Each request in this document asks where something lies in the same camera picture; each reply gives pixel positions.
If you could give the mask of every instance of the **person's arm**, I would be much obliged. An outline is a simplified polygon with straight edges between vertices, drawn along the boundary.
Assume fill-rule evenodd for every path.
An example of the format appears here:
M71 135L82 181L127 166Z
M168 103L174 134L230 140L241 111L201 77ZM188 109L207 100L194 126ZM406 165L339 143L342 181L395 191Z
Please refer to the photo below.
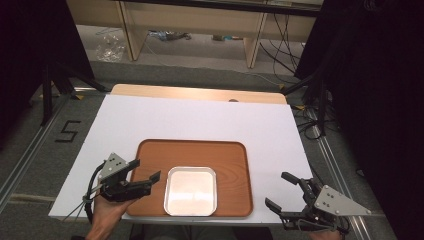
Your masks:
M309 232L309 237L312 240L340 240L342 235L339 231L321 231L321 232Z
M102 196L94 199L93 225L86 240L107 239L118 225L121 216L137 199L126 202L109 202Z

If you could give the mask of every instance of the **wooden tray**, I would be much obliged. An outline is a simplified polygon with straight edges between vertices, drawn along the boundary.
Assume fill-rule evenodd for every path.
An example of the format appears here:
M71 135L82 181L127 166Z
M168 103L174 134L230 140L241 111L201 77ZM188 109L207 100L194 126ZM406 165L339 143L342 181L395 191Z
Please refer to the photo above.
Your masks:
M145 140L140 143L131 181L161 171L152 193L132 204L132 216L169 216L163 207L168 172L176 166L210 167L216 173L218 204L215 217L244 217L253 210L245 147L238 142Z

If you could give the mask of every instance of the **white tabletop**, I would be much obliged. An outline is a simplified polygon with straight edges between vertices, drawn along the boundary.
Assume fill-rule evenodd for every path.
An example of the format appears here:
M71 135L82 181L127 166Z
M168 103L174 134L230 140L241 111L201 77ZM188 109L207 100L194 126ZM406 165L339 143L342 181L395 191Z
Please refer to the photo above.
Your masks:
M281 224L279 217L265 206L266 197L282 206L283 211L301 211L305 206L300 187L281 178L283 171L299 178L312 177L289 105L108 95L49 216L63 219L81 203L95 168L110 153L131 161L140 142L146 139L242 143L247 151L253 211L244 218L125 214L123 219L155 223ZM84 211L81 217L86 218Z

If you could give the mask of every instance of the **white square plate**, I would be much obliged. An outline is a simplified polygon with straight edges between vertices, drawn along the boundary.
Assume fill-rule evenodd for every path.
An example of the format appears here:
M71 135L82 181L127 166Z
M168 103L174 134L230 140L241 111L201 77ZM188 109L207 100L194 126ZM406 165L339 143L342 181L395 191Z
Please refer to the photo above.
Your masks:
M208 167L174 167L168 173L165 211L171 216L210 216L217 207L216 174Z

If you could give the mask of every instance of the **gray carpet floor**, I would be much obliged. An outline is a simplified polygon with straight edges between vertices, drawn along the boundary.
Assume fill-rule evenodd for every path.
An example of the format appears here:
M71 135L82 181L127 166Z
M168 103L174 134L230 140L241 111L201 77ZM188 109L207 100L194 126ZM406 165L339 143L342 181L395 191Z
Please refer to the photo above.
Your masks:
M273 74L263 74L269 81L233 71L192 69L183 67L131 65L123 63L92 62L96 79L107 87L116 83L146 84L159 86L181 86L215 89L237 89L247 91L278 92L281 83ZM281 76L288 82L294 78ZM75 86L85 86L74 80ZM65 105L57 115L44 143L37 152L30 167L17 186L14 194L43 196L54 199L66 179L84 138L87 135L96 113L102 103L104 94L96 91L80 92L82 100L65 99ZM300 104L302 89L287 96L289 104ZM301 113L293 111L297 123L306 121ZM3 184L16 162L23 155L31 139L39 130L42 118L42 99L39 93L34 94L32 107L28 108L14 126L9 140L0 152L2 168L0 168L0 184ZM61 133L67 121L80 121L68 125L69 130L77 131L74 141L57 142L58 139L69 139L69 134ZM343 132L336 123L327 125L327 137L331 149L341 168L343 176L356 201L365 207L380 212L381 208L375 199L366 178L356 174L355 158L345 142ZM334 185L328 166L325 164L321 148L317 140L309 140L300 135L306 155L322 180ZM70 239L72 235L85 235L89 229L87 222L60 222L47 216L51 201L9 201L0 214L0 239ZM366 217L365 223L372 239L396 239L384 215ZM121 222L111 239L128 239L131 223ZM270 227L274 239L308 239L299 231L284 231L282 226ZM351 232L347 239L361 239Z

